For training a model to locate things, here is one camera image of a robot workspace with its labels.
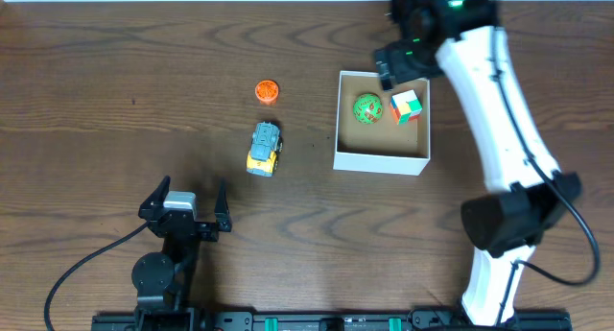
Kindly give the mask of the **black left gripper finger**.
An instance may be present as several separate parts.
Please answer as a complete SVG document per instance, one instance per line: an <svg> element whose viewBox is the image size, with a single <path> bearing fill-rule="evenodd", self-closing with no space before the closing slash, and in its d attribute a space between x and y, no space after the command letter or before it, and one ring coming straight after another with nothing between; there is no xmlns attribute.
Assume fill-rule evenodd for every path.
<svg viewBox="0 0 614 331"><path fill-rule="evenodd" d="M163 206L170 187L171 178L165 176L150 195L141 203L142 209L157 209Z"/></svg>
<svg viewBox="0 0 614 331"><path fill-rule="evenodd" d="M220 183L220 189L218 197L216 199L214 213L218 225L230 225L230 212L227 204L226 184L224 180L222 180Z"/></svg>

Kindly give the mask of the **green numbered ball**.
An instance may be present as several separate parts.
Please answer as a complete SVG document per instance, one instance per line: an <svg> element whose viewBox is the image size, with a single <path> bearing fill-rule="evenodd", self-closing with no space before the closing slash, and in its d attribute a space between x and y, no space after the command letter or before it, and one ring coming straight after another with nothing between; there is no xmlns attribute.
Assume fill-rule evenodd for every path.
<svg viewBox="0 0 614 331"><path fill-rule="evenodd" d="M361 124L375 124L383 115L381 99L373 93L364 93L357 97L352 113Z"/></svg>

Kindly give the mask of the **yellow grey toy truck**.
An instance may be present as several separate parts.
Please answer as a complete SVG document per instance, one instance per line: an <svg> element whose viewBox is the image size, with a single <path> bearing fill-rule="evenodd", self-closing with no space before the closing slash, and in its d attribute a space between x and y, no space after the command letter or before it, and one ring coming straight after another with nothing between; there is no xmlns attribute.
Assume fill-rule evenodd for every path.
<svg viewBox="0 0 614 331"><path fill-rule="evenodd" d="M282 148L280 128L273 123L258 123L248 151L247 172L261 177L272 177Z"/></svg>

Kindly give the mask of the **orange round toy disc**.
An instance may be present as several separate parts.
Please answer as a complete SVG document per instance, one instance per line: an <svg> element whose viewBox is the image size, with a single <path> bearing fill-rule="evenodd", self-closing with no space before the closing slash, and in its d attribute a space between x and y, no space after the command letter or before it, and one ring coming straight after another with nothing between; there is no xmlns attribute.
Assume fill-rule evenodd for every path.
<svg viewBox="0 0 614 331"><path fill-rule="evenodd" d="M279 86L273 80L263 80L254 89L255 96L261 104L273 105L279 96Z"/></svg>

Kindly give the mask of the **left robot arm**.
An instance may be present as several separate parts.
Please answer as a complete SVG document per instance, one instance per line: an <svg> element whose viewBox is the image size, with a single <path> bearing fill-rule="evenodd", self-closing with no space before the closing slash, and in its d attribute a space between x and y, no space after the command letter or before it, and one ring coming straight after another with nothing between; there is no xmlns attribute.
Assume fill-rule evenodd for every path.
<svg viewBox="0 0 614 331"><path fill-rule="evenodd" d="M137 330L202 330L204 312L191 307L188 297L203 242L217 242L232 230L222 182L216 200L216 220L197 219L196 195L170 189L164 177L141 203L138 216L146 228L163 240L160 251L142 256L133 266L131 280L137 290Z"/></svg>

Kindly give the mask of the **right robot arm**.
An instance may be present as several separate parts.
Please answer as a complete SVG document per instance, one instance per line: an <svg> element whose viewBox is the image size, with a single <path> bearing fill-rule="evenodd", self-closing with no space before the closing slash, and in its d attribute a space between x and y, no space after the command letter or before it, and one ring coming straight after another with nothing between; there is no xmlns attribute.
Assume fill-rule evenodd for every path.
<svg viewBox="0 0 614 331"><path fill-rule="evenodd" d="M486 195L461 206L474 247L470 280L449 330L567 330L568 314L518 311L523 270L544 234L580 195L532 120L510 60L495 0L390 0L399 40L374 54L382 87L447 77L460 100L482 162Z"/></svg>

